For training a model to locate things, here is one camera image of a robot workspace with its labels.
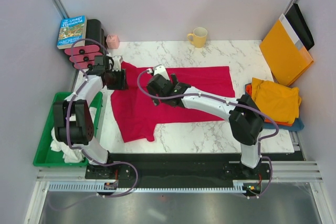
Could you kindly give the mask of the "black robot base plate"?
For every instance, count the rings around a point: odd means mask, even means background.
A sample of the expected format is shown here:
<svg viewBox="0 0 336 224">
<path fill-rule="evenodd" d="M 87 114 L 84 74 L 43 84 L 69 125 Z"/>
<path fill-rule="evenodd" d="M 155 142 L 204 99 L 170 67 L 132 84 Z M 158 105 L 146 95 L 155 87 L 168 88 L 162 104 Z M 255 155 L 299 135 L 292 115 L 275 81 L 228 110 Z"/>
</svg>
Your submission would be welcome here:
<svg viewBox="0 0 336 224">
<path fill-rule="evenodd" d="M 277 162 L 302 162 L 300 151 L 269 154 L 255 171 L 244 168 L 240 154 L 111 154 L 114 166 L 88 165 L 86 179 L 116 179 L 120 187 L 193 189 L 231 187 L 234 180 L 263 180 Z"/>
</svg>

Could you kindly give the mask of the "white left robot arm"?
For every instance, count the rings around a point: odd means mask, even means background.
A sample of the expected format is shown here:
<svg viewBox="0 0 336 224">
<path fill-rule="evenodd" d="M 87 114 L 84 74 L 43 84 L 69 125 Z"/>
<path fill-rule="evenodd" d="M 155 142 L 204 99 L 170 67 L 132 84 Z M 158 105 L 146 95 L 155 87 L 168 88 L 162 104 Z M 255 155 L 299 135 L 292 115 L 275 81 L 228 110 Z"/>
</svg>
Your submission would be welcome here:
<svg viewBox="0 0 336 224">
<path fill-rule="evenodd" d="M 57 141 L 71 150 L 81 151 L 90 162 L 97 164 L 99 175 L 111 178 L 115 165 L 108 161 L 109 152 L 95 137 L 89 105 L 104 87 L 108 90 L 127 89 L 126 70 L 121 67 L 121 56 L 98 55 L 94 60 L 93 66 L 83 71 L 83 81 L 78 89 L 53 104 L 54 133 Z"/>
</svg>

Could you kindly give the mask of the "crimson red t-shirt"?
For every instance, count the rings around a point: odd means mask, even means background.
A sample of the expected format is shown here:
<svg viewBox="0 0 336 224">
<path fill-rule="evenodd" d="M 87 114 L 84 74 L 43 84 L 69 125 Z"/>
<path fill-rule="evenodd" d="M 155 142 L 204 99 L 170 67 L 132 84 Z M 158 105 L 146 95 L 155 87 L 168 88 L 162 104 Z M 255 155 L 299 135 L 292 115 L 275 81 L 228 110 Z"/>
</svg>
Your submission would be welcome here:
<svg viewBox="0 0 336 224">
<path fill-rule="evenodd" d="M 161 103 L 154 105 L 150 97 L 140 91 L 151 78 L 143 74 L 144 67 L 138 68 L 123 62 L 126 70 L 128 89 L 115 90 L 111 95 L 114 118 L 125 143 L 147 139 L 154 141 L 157 124 L 192 123 L 218 121 L 220 118 L 198 110 L 174 108 Z M 235 97 L 235 91 L 228 66 L 168 68 L 169 74 L 175 74 L 178 81 L 190 84 L 198 89 L 223 97 Z"/>
</svg>

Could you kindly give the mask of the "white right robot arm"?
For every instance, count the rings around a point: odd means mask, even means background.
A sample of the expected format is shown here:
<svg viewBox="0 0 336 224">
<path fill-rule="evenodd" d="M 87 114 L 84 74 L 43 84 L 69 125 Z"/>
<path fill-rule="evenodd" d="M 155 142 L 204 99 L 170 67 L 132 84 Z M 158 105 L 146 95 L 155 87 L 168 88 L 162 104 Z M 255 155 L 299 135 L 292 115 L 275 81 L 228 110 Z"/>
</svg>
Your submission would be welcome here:
<svg viewBox="0 0 336 224">
<path fill-rule="evenodd" d="M 221 97 L 179 82 L 175 75 L 172 78 L 173 81 L 156 74 L 147 83 L 146 89 L 154 104 L 163 102 L 172 107 L 198 110 L 229 122 L 232 136 L 241 145 L 240 172 L 245 178 L 254 178 L 259 173 L 258 138 L 265 117 L 259 114 L 252 99 L 247 95 L 239 99 Z"/>
</svg>

